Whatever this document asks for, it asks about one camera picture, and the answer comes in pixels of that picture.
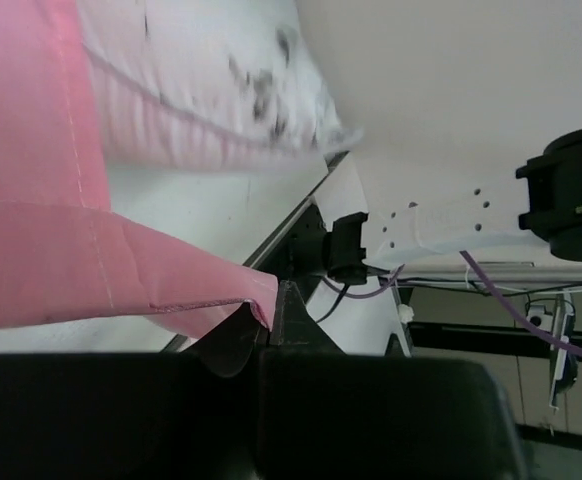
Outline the pink fabric pillowcase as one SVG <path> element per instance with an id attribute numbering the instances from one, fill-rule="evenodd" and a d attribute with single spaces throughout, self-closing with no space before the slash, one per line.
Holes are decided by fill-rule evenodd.
<path id="1" fill-rule="evenodd" d="M 151 316 L 202 336 L 275 277 L 110 208 L 76 5 L 0 1 L 0 329 Z"/>

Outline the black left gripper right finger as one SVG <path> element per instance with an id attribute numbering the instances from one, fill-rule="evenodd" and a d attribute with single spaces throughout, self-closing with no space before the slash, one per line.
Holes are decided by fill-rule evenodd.
<path id="1" fill-rule="evenodd" d="M 297 285 L 291 281 L 281 281 L 278 286 L 269 346 L 312 354 L 343 354 L 309 315 Z"/>

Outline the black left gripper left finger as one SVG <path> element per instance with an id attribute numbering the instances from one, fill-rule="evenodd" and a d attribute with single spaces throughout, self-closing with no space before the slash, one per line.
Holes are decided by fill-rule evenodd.
<path id="1" fill-rule="evenodd" d="M 269 334 L 256 319 L 251 304 L 244 303 L 183 354 L 218 378 L 233 378 L 261 346 L 268 344 Z"/>

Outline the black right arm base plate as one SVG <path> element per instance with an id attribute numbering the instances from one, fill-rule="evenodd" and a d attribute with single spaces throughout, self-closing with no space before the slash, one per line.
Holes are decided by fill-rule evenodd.
<path id="1" fill-rule="evenodd" d="M 292 225 L 283 242 L 283 268 L 280 277 L 294 282 L 308 302 L 327 272 L 328 231 L 319 208 L 310 204 Z"/>

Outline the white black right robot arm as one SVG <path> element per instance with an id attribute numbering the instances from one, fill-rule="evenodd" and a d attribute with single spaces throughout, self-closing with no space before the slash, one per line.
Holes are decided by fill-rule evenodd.
<path id="1" fill-rule="evenodd" d="M 582 263 L 582 130 L 450 200 L 383 205 L 337 219 L 323 265 L 330 279 L 363 285 L 428 256 L 514 245 L 544 245 L 560 260 Z"/>

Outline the white pillow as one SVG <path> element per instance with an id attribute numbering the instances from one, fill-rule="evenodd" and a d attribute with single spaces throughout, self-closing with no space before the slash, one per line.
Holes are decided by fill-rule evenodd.
<path id="1" fill-rule="evenodd" d="M 361 139 L 339 118 L 293 1 L 81 1 L 77 12 L 110 161 L 279 170 Z"/>

